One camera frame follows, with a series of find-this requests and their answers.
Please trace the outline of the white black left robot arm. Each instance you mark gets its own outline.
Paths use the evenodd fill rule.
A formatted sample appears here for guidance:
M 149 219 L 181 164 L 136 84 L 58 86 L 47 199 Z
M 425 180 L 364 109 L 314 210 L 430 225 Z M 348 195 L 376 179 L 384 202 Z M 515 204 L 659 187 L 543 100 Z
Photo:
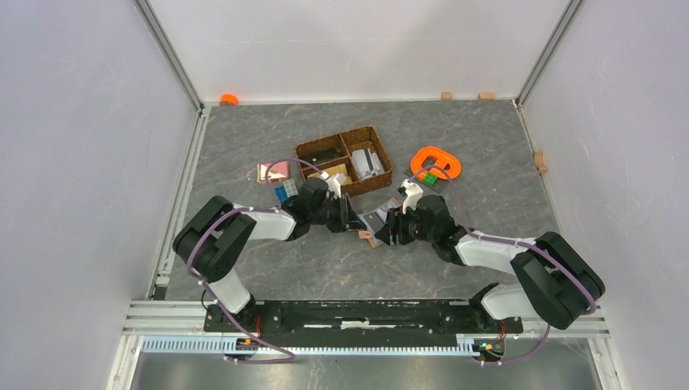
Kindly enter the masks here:
M 332 233 L 361 231 L 366 225 L 334 179 L 309 178 L 276 208 L 255 208 L 212 197 L 173 240 L 174 253 L 188 273 L 225 309 L 224 320 L 236 331 L 255 320 L 253 297 L 234 270 L 250 241 L 294 241 L 313 225 Z

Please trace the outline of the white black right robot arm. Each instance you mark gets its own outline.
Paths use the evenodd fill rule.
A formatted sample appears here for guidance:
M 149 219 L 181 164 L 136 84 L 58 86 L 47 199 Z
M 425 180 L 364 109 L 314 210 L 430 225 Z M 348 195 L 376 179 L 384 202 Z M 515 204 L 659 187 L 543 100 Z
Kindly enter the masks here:
M 438 195 L 421 197 L 413 208 L 388 210 L 375 238 L 389 246 L 424 241 L 445 262 L 516 277 L 515 284 L 489 284 L 470 299 L 470 323 L 481 332 L 517 317 L 539 317 L 565 330 L 593 313 L 606 291 L 603 280 L 559 233 L 490 236 L 456 223 Z

